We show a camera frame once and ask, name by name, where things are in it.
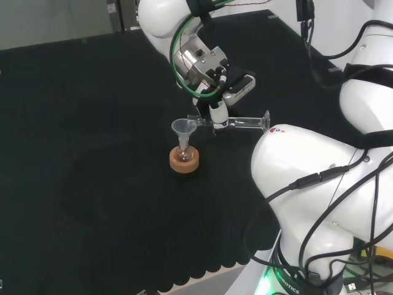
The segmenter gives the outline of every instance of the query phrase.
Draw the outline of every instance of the wooden holder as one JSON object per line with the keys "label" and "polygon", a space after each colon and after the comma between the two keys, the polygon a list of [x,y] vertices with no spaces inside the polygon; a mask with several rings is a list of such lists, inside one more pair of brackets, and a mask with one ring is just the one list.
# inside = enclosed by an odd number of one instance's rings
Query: wooden holder
{"label": "wooden holder", "polygon": [[178,173],[182,173],[182,174],[186,174],[186,173],[191,173],[192,171],[195,171],[198,166],[199,166],[199,152],[197,149],[195,149],[194,147],[190,146],[190,148],[193,151],[193,158],[191,161],[189,162],[180,162],[178,160],[175,159],[174,157],[174,152],[177,149],[177,147],[175,147],[169,154],[169,164],[171,165],[171,168],[178,172]]}

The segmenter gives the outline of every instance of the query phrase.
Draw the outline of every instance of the green cable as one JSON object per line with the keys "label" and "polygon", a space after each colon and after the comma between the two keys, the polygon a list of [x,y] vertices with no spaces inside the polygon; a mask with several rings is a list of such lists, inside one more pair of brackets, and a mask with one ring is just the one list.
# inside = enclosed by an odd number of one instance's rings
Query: green cable
{"label": "green cable", "polygon": [[221,2],[221,3],[217,3],[217,4],[216,4],[216,7],[220,7],[220,6],[226,5],[226,3],[230,3],[230,2],[233,2],[233,1],[234,1],[234,0],[226,0],[226,1]]}
{"label": "green cable", "polygon": [[[183,26],[183,28],[180,30],[179,34],[176,36],[176,40],[175,40],[175,43],[174,43],[175,45],[173,46],[173,51],[172,51],[172,56],[173,56],[173,57],[174,57],[174,54],[175,54],[175,52],[176,52],[176,51],[175,51],[175,48],[176,48],[177,43],[179,42],[180,36],[183,34],[185,28],[190,24],[190,22],[192,22],[193,19],[194,19],[194,18],[191,18],[191,19]],[[175,70],[175,73],[177,73],[177,71],[176,71],[176,65],[175,65],[175,59],[174,59],[174,58],[173,58],[173,60],[172,60],[172,66],[173,66],[173,68],[174,68],[174,70]],[[209,93],[209,94],[202,94],[202,93],[198,93],[198,92],[193,91],[190,87],[188,87],[188,86],[184,83],[184,81],[183,81],[182,79],[179,79],[179,80],[180,80],[182,86],[183,86],[185,89],[187,89],[192,95],[199,96],[199,97],[212,97],[212,96],[214,96],[215,94],[217,94],[217,92],[218,92],[219,89],[220,89],[220,87],[218,86],[217,89],[215,89],[215,91],[213,91],[213,92],[211,92],[211,93]]]}

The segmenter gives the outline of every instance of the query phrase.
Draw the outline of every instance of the white wall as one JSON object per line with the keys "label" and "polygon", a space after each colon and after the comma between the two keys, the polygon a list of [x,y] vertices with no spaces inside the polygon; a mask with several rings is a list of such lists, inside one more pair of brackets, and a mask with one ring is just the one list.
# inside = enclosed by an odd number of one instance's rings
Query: white wall
{"label": "white wall", "polygon": [[[258,0],[236,0],[231,4],[262,2]],[[355,40],[362,25],[372,18],[372,9],[363,0],[314,0],[315,32],[313,46],[324,55],[333,55],[347,49]],[[272,0],[262,5],[226,7],[215,16],[270,9],[289,27],[300,34],[300,23],[296,19],[295,0]],[[332,60],[343,69],[351,62],[355,50],[346,57]]]}
{"label": "white wall", "polygon": [[0,0],[0,50],[111,31],[106,0]]}

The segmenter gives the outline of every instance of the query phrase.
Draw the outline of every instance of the black mat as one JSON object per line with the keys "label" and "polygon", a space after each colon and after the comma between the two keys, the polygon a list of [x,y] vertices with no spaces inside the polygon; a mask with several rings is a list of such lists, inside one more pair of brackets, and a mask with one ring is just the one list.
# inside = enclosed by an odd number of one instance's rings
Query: black mat
{"label": "black mat", "polygon": [[[269,15],[219,18],[214,38],[202,32],[257,73],[256,89],[233,112],[260,117],[269,109],[272,124],[358,145],[338,92],[314,84],[300,38]],[[167,291],[205,270],[247,263],[240,235],[262,200],[250,172],[262,134],[197,130],[200,168],[173,173],[170,123],[194,110],[141,31],[3,51],[0,71],[4,294]],[[277,232],[265,210],[251,249],[270,248]]]}

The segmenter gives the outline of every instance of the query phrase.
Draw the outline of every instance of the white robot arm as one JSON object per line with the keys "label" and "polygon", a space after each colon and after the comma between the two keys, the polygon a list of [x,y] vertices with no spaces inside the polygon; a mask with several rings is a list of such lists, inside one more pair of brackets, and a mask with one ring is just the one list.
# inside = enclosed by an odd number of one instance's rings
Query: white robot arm
{"label": "white robot arm", "polygon": [[[149,41],[171,63],[179,86],[194,97],[197,106],[197,101],[208,100],[209,115],[215,128],[224,128],[228,125],[227,106],[236,103],[254,88],[255,79],[242,73],[236,79],[222,83],[225,80],[222,76],[231,71],[230,63],[219,47],[210,50],[197,36],[201,23],[199,19],[191,18],[189,2],[142,0],[139,22]],[[311,2],[297,0],[298,16],[301,15],[302,20],[313,18],[307,7]],[[375,0],[373,19],[393,23],[393,0]],[[308,23],[303,21],[304,34],[308,34]],[[393,29],[369,27],[360,41],[353,64],[393,65]],[[230,86],[236,88],[236,93],[230,91]],[[348,121],[363,134],[393,130],[393,86],[361,79],[350,80],[341,89],[340,105]],[[299,266],[302,243],[320,216],[350,187],[377,169],[392,151],[391,146],[373,148],[368,151],[368,162],[360,162],[340,177],[303,190],[286,192],[271,202],[282,230],[281,253],[289,265]],[[263,195],[269,196],[296,179],[329,167],[350,165],[362,154],[364,151],[309,130],[278,125],[265,133],[256,145],[252,156],[252,177]],[[375,177],[367,180],[324,219],[305,248],[304,261],[318,254],[351,249],[353,237],[370,240],[375,184]],[[392,192],[393,166],[390,166],[379,175],[375,237],[393,226]],[[393,251],[393,234],[387,235],[378,245]],[[346,254],[318,259],[310,264],[309,269],[317,273],[323,282],[332,275],[342,274],[344,264],[332,264],[331,272],[329,265],[332,261],[348,257]],[[282,279],[277,279],[272,285],[281,293],[302,294],[299,290],[291,293],[282,284]],[[341,287],[330,295],[340,291]]]}

